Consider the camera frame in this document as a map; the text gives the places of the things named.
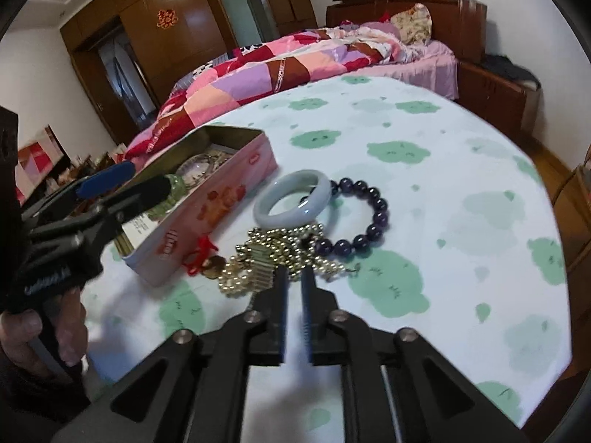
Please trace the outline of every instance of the finger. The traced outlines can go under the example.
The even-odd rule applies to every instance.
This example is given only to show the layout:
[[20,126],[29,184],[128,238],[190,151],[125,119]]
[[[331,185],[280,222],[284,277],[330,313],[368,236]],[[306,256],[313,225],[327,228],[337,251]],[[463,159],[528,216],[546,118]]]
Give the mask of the finger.
[[60,357],[68,366],[74,366],[86,354],[88,347],[88,329],[82,325],[72,337],[71,344],[60,346]]
[[61,297],[60,315],[55,325],[55,337],[60,346],[72,344],[72,337],[84,320],[81,319],[80,288],[69,290]]
[[39,336],[43,324],[36,311],[28,309],[18,315],[5,311],[0,315],[0,341],[2,346],[18,346]]
[[33,310],[19,315],[11,315],[8,312],[0,315],[0,341],[5,355],[25,371],[46,377],[49,370],[27,344],[39,335],[41,329],[41,318]]

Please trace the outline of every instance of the wooden wardrobe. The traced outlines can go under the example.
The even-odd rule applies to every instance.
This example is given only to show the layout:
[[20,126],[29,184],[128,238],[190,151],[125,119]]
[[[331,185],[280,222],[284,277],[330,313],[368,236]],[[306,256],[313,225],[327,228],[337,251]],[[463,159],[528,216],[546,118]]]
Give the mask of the wooden wardrobe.
[[[261,1],[270,9],[273,35],[317,26],[310,0]],[[125,31],[157,108],[179,78],[238,46],[221,0],[92,0],[61,28],[61,35],[76,74],[116,143],[129,143],[140,128],[109,84],[97,50],[98,42],[115,31]]]

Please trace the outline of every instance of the patchwork quilt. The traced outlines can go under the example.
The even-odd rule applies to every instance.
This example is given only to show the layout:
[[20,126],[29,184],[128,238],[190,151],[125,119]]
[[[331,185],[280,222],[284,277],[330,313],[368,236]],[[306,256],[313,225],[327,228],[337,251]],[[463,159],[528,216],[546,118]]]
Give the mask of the patchwork quilt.
[[323,28],[279,38],[201,71],[186,90],[171,94],[156,122],[129,145],[126,158],[142,168],[189,131],[247,103],[367,66],[419,57],[421,49],[366,27]]

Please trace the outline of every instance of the gold chain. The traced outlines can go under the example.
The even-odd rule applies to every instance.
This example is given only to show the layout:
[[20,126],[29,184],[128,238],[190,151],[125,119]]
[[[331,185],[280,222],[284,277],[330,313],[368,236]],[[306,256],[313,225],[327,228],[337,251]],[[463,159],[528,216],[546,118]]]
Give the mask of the gold chain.
[[236,255],[230,257],[218,277],[218,287],[227,296],[270,288],[280,264],[287,268],[291,281],[298,280],[308,265],[327,281],[347,270],[344,264],[314,254],[316,242],[324,238],[322,223],[292,230],[254,228],[248,236],[248,241],[236,246]]

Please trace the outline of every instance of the wardrobe door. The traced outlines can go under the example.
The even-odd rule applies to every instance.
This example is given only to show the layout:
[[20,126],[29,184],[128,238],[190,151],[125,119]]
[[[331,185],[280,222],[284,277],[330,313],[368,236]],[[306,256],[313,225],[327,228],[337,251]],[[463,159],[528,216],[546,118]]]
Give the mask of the wardrobe door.
[[68,22],[60,28],[60,33],[66,44],[66,48],[70,53],[73,52],[84,40],[76,15],[70,18]]
[[525,100],[525,90],[519,85],[501,78],[492,80],[486,120],[513,141],[517,141]]
[[218,29],[222,34],[224,43],[226,44],[226,49],[228,51],[232,51],[238,47],[238,42],[236,41],[236,37],[234,35],[234,31],[232,30],[232,26],[230,25],[230,20],[228,19],[226,10],[223,7],[222,0],[207,1],[213,13],[213,17],[218,24]]
[[208,0],[139,0],[119,16],[160,104],[179,78],[226,52]]
[[490,81],[485,70],[465,61],[458,62],[457,104],[478,115],[483,120],[487,117],[488,100],[490,99]]
[[113,92],[99,54],[79,51],[72,53],[71,57],[76,75],[111,138],[116,144],[129,144],[140,129]]

